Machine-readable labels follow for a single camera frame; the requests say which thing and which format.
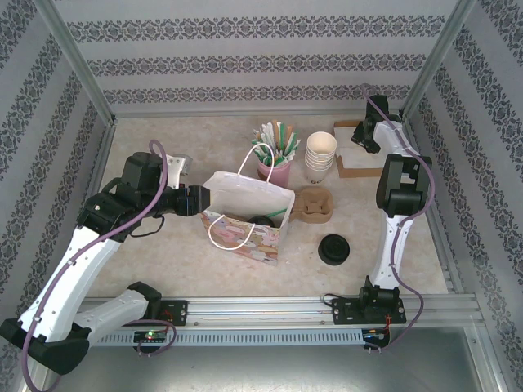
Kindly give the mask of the black lid on table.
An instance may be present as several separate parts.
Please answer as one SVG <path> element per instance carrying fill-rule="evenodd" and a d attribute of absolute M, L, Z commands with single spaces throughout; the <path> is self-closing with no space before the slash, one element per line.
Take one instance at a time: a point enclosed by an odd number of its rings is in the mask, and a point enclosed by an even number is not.
<path fill-rule="evenodd" d="M 328 234 L 318 246 L 320 259 L 327 265 L 343 264 L 350 255 L 351 248 L 347 240 L 339 234 Z"/>

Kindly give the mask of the pink straw holder cup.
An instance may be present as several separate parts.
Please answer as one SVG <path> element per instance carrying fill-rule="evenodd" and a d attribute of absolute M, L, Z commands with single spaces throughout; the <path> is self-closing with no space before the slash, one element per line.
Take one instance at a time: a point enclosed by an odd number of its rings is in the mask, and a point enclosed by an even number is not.
<path fill-rule="evenodd" d="M 289 175 L 291 171 L 291 163 L 285 163 L 283 166 L 274 167 L 271 177 L 270 177 L 270 183 L 277 185 L 282 188 L 286 188 L 288 186 L 289 181 Z M 270 166 L 267 166 L 263 164 L 262 162 L 258 162 L 257 165 L 257 174 L 261 180 L 266 180 L 270 172 Z"/>

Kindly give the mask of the aluminium frame post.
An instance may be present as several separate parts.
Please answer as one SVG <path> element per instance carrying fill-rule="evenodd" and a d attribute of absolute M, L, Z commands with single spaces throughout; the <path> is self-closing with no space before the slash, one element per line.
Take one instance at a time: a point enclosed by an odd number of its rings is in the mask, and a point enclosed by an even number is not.
<path fill-rule="evenodd" d="M 403 106 L 401 107 L 403 119 L 409 119 L 413 115 L 418 106 L 418 102 L 422 99 L 423 94 L 431 83 L 433 75 L 440 68 L 440 64 L 445 59 L 454 39 L 457 37 L 458 32 L 463 27 L 463 24 L 467 20 L 476 3 L 477 0 L 457 0 L 454 9 L 450 13 L 449 18 L 440 33 L 440 36 L 436 40 L 436 43 L 427 57 L 420 74 L 416 78 Z"/>
<path fill-rule="evenodd" d="M 97 113 L 101 116 L 102 121 L 105 125 L 112 125 L 114 123 L 114 113 L 96 81 L 87 60 L 84 58 L 67 24 L 60 15 L 55 2 L 53 0 L 32 1 L 59 44 L 69 65 L 78 76 L 79 81 L 82 83 L 83 88 L 94 104 Z"/>

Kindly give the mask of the green white striped straw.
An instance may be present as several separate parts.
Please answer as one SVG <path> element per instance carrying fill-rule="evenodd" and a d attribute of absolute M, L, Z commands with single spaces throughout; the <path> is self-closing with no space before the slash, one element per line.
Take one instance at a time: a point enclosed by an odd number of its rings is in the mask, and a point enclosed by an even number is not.
<path fill-rule="evenodd" d="M 289 137 L 289 141 L 283 152 L 283 161 L 282 161 L 283 165 L 290 163 L 293 160 L 297 147 L 299 146 L 300 142 L 301 142 L 301 140 L 298 138 L 297 133 L 292 132 Z"/>

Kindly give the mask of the stack of white paper cups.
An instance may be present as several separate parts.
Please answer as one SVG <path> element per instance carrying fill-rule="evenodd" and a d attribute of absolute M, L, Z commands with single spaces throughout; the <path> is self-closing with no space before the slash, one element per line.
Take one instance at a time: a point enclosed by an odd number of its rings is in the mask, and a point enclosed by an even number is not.
<path fill-rule="evenodd" d="M 306 177 L 317 185 L 326 177 L 333 164 L 337 141 L 331 133 L 318 131 L 311 134 L 306 141 Z"/>

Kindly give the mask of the brown cardboard napkin box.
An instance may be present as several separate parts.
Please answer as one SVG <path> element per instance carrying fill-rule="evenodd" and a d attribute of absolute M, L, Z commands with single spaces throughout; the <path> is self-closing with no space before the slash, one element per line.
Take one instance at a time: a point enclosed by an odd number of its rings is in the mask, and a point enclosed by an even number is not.
<path fill-rule="evenodd" d="M 356 127 L 359 121 L 343 121 L 334 123 L 335 127 Z M 373 133 L 374 140 L 380 146 L 380 151 L 385 153 L 387 157 L 389 155 L 399 155 L 408 157 L 409 155 L 405 152 L 405 149 L 400 143 L 400 139 L 397 137 L 389 124 L 385 121 L 379 122 L 375 127 Z M 342 160 L 337 155 L 336 149 L 336 163 L 338 174 L 341 178 L 357 178 L 357 177 L 380 177 L 382 174 L 382 168 L 370 168 L 370 169 L 346 169 L 342 166 Z"/>

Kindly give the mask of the cartoon print paper bag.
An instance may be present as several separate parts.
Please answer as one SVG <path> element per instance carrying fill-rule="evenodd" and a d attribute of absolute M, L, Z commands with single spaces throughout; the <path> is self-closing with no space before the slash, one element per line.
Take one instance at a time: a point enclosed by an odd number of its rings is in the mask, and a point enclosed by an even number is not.
<path fill-rule="evenodd" d="M 216 171 L 203 184 L 210 190 L 210 206 L 202 212 L 202 222 L 210 243 L 223 251 L 235 253 L 270 265 L 278 263 L 279 247 L 288 230 L 295 193 L 270 183 L 275 165 L 274 151 L 264 144 L 271 156 L 266 180 L 237 172 Z M 226 213 L 244 216 L 267 216 L 275 227 L 233 223 Z"/>

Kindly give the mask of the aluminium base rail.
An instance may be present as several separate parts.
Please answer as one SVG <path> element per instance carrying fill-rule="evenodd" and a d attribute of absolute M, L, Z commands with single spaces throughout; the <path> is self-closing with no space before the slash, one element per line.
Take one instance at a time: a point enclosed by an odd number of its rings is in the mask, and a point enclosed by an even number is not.
<path fill-rule="evenodd" d="M 187 327 L 261 329 L 332 327 L 333 311 L 317 296 L 189 297 Z M 428 295 L 417 327 L 483 326 L 473 294 Z"/>

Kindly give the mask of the aluminium frame bar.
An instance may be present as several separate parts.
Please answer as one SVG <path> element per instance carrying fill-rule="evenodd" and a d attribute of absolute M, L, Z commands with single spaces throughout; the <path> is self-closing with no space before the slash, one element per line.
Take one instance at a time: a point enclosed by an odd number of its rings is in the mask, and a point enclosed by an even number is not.
<path fill-rule="evenodd" d="M 464 288 L 459 277 L 453 251 L 440 215 L 440 201 L 446 195 L 440 167 L 431 151 L 431 143 L 417 136 L 410 122 L 404 125 L 411 145 L 432 159 L 432 174 L 436 181 L 436 196 L 423 216 L 415 219 L 405 244 L 400 276 L 423 294 L 458 294 Z"/>
<path fill-rule="evenodd" d="M 116 113 L 115 119 L 134 118 L 203 118 L 203 117 L 270 117 L 284 116 L 343 116 L 349 119 L 364 117 L 363 109 L 322 109 L 322 110 L 221 110 L 221 111 L 185 111 L 185 112 L 129 112 Z"/>
<path fill-rule="evenodd" d="M 111 125 L 108 125 L 105 128 L 104 135 L 101 138 L 99 149 L 96 154 L 94 166 L 87 183 L 87 189 L 83 196 L 83 201 L 87 201 L 92 195 L 96 194 L 101 187 L 117 124 L 118 120 L 115 119 Z"/>

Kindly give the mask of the white paper napkin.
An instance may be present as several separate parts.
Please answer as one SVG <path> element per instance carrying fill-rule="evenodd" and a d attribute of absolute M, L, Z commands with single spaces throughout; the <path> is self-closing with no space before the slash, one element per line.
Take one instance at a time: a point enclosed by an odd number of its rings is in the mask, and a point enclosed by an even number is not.
<path fill-rule="evenodd" d="M 380 151 L 377 154 L 368 153 L 364 147 L 350 143 L 337 148 L 337 155 L 346 169 L 383 168 L 387 155 Z"/>
<path fill-rule="evenodd" d="M 337 141 L 337 147 L 342 149 L 356 146 L 356 143 L 351 140 L 354 132 L 355 127 L 335 127 L 333 133 Z"/>

